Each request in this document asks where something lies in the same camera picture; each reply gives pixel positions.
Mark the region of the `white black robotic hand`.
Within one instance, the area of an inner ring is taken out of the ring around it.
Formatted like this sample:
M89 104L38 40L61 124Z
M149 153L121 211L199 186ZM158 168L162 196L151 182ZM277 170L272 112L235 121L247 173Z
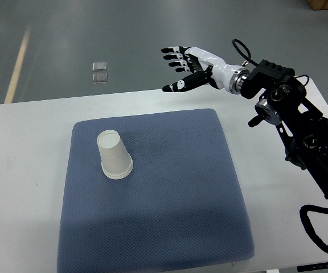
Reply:
M164 86L164 92L187 92L208 84L215 89L240 94L243 80L249 75L245 67L227 64L221 57L198 47L166 47L161 52L176 72L189 73L181 80Z

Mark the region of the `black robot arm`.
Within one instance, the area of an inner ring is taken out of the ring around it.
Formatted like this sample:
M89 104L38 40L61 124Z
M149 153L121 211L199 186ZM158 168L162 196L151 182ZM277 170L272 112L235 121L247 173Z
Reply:
M245 63L255 67L236 80L236 89L246 99L261 93L255 106L257 115L249 121L249 127L262 121L275 125L285 147L285 159L308 170L328 200L328 119L306 98L305 84L299 81L293 69L267 60L256 63L242 41L234 39L232 44ZM315 232L309 212L328 214L328 208L304 205L300 209L306 233L328 253L328 245Z

